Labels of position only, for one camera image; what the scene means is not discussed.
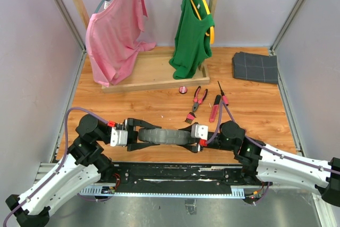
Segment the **grey plastic tool case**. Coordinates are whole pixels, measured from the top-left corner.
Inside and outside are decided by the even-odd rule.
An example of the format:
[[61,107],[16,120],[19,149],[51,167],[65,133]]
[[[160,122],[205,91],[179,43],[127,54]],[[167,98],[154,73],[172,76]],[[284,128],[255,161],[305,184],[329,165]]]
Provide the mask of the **grey plastic tool case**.
[[146,129],[141,128],[138,139],[142,142],[151,142],[159,145],[182,145],[193,144],[195,139],[191,134],[181,133],[171,129]]

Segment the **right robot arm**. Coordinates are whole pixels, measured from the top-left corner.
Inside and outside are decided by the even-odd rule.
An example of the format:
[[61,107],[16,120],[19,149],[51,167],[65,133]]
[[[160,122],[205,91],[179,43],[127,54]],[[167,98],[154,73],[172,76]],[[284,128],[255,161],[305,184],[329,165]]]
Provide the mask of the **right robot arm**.
[[302,157],[254,140],[237,123],[220,124],[216,133],[207,126],[193,124],[175,131],[177,145],[199,143],[202,147],[227,150],[242,164],[241,179],[246,184],[257,180],[294,186],[320,195],[339,206],[339,158],[329,161]]

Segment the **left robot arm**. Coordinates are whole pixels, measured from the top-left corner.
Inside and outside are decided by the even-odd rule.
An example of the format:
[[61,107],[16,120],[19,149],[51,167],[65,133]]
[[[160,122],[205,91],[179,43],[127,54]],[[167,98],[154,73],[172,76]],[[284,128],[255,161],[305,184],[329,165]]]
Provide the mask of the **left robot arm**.
[[99,142],[135,144],[136,127],[154,129],[155,125],[132,118],[117,124],[94,113],[83,116],[76,128],[78,136],[62,159],[29,190],[6,199],[10,215],[15,216],[19,226],[46,226],[64,203],[88,185],[120,182],[122,171],[103,153]]

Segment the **pink hex key set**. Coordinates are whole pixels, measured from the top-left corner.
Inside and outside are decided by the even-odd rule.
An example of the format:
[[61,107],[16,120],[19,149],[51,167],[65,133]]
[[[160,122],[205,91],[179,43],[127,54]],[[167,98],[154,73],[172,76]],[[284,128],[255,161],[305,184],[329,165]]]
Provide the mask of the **pink hex key set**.
[[195,118],[196,118],[195,113],[189,112],[186,116],[185,122],[188,123],[188,124],[191,124]]

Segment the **pink black pliers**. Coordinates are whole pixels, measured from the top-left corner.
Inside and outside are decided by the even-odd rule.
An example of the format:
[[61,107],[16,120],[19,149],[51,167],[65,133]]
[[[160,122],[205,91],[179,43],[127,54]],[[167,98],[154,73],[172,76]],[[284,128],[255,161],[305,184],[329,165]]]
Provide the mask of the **pink black pliers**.
[[200,90],[201,90],[201,86],[198,86],[197,89],[195,90],[192,112],[195,112],[207,97],[208,89],[205,89],[203,92],[203,95],[199,98]]

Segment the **pink black utility knife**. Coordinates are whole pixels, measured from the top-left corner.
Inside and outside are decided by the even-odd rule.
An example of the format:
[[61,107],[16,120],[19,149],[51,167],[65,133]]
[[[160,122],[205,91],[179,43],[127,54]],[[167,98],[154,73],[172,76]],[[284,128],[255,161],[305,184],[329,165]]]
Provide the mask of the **pink black utility knife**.
[[217,115],[217,112],[218,112],[218,109],[219,109],[220,100],[221,100],[221,95],[217,95],[215,97],[215,100],[214,100],[214,103],[213,103],[213,106],[212,106],[211,112],[210,112],[210,116],[209,116],[209,122],[210,123],[213,123],[215,121],[215,118],[216,118],[216,115]]

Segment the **red black tape roll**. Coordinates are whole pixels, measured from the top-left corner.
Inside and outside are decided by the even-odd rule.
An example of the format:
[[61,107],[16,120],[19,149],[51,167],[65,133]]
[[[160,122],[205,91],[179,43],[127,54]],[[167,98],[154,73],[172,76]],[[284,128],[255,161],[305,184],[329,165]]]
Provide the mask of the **red black tape roll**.
[[179,87],[178,91],[179,91],[180,94],[186,94],[188,89],[187,89],[186,86],[181,86],[181,87]]

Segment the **pink black screwdriver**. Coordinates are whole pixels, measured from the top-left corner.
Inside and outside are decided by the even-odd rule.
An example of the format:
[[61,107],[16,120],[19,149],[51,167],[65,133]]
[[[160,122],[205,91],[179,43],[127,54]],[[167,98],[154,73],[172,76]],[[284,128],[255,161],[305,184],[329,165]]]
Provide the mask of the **pink black screwdriver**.
[[227,97],[226,97],[224,91],[222,90],[222,87],[221,87],[219,81],[217,81],[217,82],[218,82],[218,85],[219,85],[219,88],[220,88],[220,94],[221,94],[222,100],[223,100],[224,104],[225,104],[226,106],[228,106],[228,105],[229,105],[229,101],[228,101],[228,99],[227,99]]

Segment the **wooden clothes rack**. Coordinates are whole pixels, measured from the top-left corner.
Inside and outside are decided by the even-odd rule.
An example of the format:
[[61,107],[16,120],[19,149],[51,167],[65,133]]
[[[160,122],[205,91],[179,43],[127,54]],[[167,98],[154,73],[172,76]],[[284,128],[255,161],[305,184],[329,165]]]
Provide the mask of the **wooden clothes rack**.
[[[78,14],[87,29],[89,14],[83,0],[72,0]],[[217,0],[209,0],[209,5],[205,2],[207,11],[214,16]],[[178,88],[180,86],[199,86],[207,85],[210,76],[206,63],[198,67],[198,71],[191,79],[173,79],[174,69],[168,61],[172,57],[173,47],[155,47],[152,51],[139,53],[132,74],[120,84],[109,87],[102,86],[104,93],[121,93],[127,91],[152,90]]]

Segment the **green tank top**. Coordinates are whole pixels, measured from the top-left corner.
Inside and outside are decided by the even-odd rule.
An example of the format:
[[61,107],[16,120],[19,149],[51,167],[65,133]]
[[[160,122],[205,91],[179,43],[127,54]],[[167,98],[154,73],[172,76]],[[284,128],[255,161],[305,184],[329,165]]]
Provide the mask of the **green tank top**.
[[200,21],[190,3],[185,0],[183,4],[183,22],[180,31],[175,35],[175,50],[169,64],[175,69],[173,78],[191,79],[198,67],[212,56],[210,39],[205,35],[215,23],[212,15],[206,15],[206,10],[201,0],[193,0],[199,4]]

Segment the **folded grey checked cloth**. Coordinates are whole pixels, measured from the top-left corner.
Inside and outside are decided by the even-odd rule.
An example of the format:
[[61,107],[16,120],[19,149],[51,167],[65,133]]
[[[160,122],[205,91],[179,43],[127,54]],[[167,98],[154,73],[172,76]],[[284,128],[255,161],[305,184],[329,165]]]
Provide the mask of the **folded grey checked cloth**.
[[277,85],[277,56],[235,53],[232,57],[232,75],[234,79]]

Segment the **pink t-shirt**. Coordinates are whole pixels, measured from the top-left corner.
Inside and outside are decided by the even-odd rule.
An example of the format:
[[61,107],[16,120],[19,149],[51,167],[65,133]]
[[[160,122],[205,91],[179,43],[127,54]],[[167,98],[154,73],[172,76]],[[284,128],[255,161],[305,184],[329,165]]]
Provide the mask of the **pink t-shirt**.
[[96,83],[105,87],[120,83],[131,75],[138,53],[155,48],[155,42],[139,40],[147,16],[145,0],[112,0],[91,16],[86,48]]

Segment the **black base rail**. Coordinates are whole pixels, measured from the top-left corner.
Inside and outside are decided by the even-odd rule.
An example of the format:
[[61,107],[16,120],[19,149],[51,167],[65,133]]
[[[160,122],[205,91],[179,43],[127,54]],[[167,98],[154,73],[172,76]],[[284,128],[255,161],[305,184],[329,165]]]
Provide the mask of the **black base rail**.
[[115,162],[106,182],[87,186],[80,194],[106,199],[132,197],[241,197],[237,186],[261,187],[263,182],[247,176],[240,164]]

